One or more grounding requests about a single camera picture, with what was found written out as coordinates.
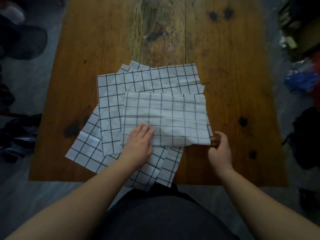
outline wooden table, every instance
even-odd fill
[[[137,60],[197,64],[214,130],[234,168],[258,186],[286,186],[264,28],[256,0],[70,0],[29,179],[86,181],[65,158],[97,105],[96,76]],[[185,148],[177,184],[219,184],[208,147]]]

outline tile floor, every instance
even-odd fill
[[[289,93],[283,85],[283,76],[290,66],[288,57],[279,46],[276,13],[284,0],[261,0],[266,26],[266,48],[270,56],[271,81],[275,95],[277,116],[282,138],[291,130],[291,124],[304,109],[312,105],[306,96]],[[48,31],[48,45],[44,53],[29,61],[10,58],[1,60],[3,81],[8,85],[16,102],[11,111],[25,114],[41,113],[46,100],[46,91],[54,61],[65,8],[56,0],[30,0],[27,23]],[[0,118],[2,126],[7,121]],[[302,170],[295,163],[288,147],[287,170],[291,188],[262,188],[271,197],[304,214],[299,205],[298,187],[320,192],[319,169]],[[0,162],[0,239],[5,238],[23,222],[41,209],[60,199],[81,183],[30,182],[27,180],[31,157],[15,164]],[[241,239],[253,239],[241,217],[221,186],[179,185],[178,189],[188,193],[199,204],[216,214]],[[115,202],[126,192],[121,190]]]

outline person's left arm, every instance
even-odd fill
[[[139,125],[131,132],[116,162],[29,219],[7,240],[86,239],[122,186],[149,160],[153,133],[149,125]]]

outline stack of fabric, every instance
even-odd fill
[[[99,104],[66,157],[99,173],[121,154],[140,123],[155,129],[150,160],[126,186],[148,191],[171,186],[184,146],[210,145],[205,86],[195,64],[152,68],[136,61],[97,77]]]

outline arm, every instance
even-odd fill
[[[86,239],[129,177],[149,160],[153,133],[149,125],[139,125],[116,162],[36,214],[7,240]]]
[[[209,161],[234,206],[256,239],[320,239],[320,228],[283,206],[232,168],[228,138],[215,132]]]

